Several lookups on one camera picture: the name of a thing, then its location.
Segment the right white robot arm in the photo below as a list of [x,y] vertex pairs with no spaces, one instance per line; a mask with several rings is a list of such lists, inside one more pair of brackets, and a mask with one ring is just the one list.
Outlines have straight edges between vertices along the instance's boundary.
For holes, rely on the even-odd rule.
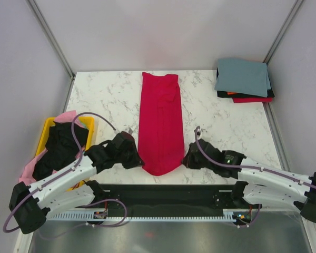
[[182,164],[235,179],[230,199],[237,208],[291,209],[316,223],[316,172],[307,176],[268,168],[242,153],[220,151],[203,139],[190,144]]

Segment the crimson red t-shirt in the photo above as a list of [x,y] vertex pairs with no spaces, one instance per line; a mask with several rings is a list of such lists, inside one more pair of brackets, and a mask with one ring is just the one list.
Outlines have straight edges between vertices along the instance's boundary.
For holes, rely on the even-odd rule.
[[185,155],[180,86],[177,74],[142,73],[138,152],[143,169],[162,176]]

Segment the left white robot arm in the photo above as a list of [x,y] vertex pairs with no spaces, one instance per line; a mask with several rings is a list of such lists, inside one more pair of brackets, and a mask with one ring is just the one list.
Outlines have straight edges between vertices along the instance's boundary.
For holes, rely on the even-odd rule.
[[[23,182],[16,184],[9,202],[10,217],[23,234],[29,234],[61,212],[76,207],[100,207],[105,193],[98,182],[89,178],[118,163],[126,169],[144,164],[134,138],[124,131],[112,140],[91,146],[77,160],[45,179],[29,186]],[[86,184],[69,189],[82,180],[87,180]]]

